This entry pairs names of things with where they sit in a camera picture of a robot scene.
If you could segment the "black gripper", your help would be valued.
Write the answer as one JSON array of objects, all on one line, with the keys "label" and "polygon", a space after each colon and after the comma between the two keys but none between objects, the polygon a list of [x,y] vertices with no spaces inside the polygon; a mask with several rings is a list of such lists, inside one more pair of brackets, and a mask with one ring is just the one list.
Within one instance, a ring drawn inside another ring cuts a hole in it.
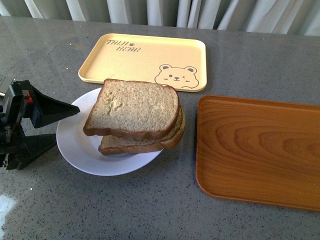
[{"label": "black gripper", "polygon": [[0,166],[6,170],[22,170],[57,144],[55,133],[25,135],[21,120],[30,93],[32,110],[29,118],[35,129],[80,112],[77,106],[46,96],[33,86],[30,92],[23,89],[21,81],[13,82],[0,106]]}]

